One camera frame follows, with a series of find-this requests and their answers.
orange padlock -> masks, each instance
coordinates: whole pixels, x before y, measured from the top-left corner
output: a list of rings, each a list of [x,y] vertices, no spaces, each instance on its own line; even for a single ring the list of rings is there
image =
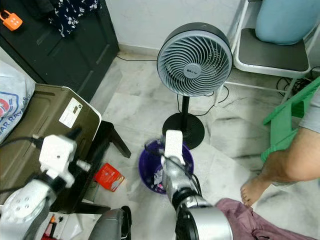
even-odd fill
[[[4,10],[9,16],[4,19],[0,14],[0,19],[3,21],[3,25],[5,25],[10,31],[14,31],[19,28],[22,24],[22,20],[15,13],[10,13],[7,10]]]

black pole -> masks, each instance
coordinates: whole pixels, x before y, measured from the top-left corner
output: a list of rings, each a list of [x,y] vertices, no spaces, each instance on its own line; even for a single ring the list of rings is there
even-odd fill
[[[182,110],[181,110],[181,131],[185,132],[188,124],[188,108],[189,108],[189,96],[182,97]]]

baseboard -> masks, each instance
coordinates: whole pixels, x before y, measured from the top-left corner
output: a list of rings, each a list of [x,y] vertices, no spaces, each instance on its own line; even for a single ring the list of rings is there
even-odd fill
[[[120,51],[124,53],[146,55],[146,56],[152,56],[152,57],[157,57],[160,51],[160,49],[157,49],[157,48],[132,46],[132,45],[127,45],[122,43],[119,43],[118,46]]]

metal frame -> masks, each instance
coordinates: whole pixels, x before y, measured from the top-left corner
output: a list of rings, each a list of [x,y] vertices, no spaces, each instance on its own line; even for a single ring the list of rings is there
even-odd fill
[[[249,84],[237,83],[237,82],[229,82],[229,81],[224,82],[224,84],[237,85],[237,86],[241,86],[241,87],[255,88],[255,89],[261,89],[261,90],[266,90],[266,91],[275,91],[275,92],[279,92],[279,93],[285,93],[284,97],[281,101],[281,104],[283,104],[288,99],[288,97],[292,91],[292,88],[293,88],[294,84],[296,83],[297,79],[304,77],[310,71],[310,66],[309,66],[308,70],[303,71],[303,72],[298,72],[298,71],[292,71],[292,70],[288,70],[288,69],[272,68],[272,67],[267,67],[267,66],[248,65],[248,64],[241,63],[239,61],[239,45],[240,45],[240,39],[241,39],[241,30],[244,25],[246,13],[248,11],[249,2],[257,2],[257,1],[256,0],[244,0],[244,5],[242,8],[241,16],[240,16],[238,26],[236,28],[234,39],[233,39],[232,46],[231,46],[231,52],[234,55],[234,59],[233,59],[234,66],[241,71],[274,75],[274,76],[280,76],[280,77],[287,77],[287,78],[292,78],[292,81],[291,81],[287,91],[278,90],[278,89],[274,89],[274,88],[268,88],[268,87],[262,87],[262,86],[254,86],[254,85],[249,85]],[[307,56],[310,54],[312,47],[315,45],[316,39],[319,34],[320,34],[320,24],[315,26],[315,32],[312,36],[310,45],[306,49]],[[222,88],[223,88],[223,85],[216,91],[216,94],[214,97],[214,103],[216,105],[218,104],[218,98],[219,98],[219,95],[221,93]]]

plastic bag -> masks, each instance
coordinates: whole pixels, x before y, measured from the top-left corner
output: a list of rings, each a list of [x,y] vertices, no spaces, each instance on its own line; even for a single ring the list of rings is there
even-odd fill
[[[31,78],[0,61],[0,143],[20,121],[35,86]]]

